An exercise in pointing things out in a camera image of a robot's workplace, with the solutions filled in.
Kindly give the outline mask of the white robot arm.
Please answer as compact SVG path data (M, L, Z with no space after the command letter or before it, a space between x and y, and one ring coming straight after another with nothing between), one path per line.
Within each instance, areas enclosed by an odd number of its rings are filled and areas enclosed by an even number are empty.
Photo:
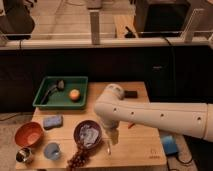
M120 85L108 84L94 112L106 129L125 121L213 142L213 104L128 101Z

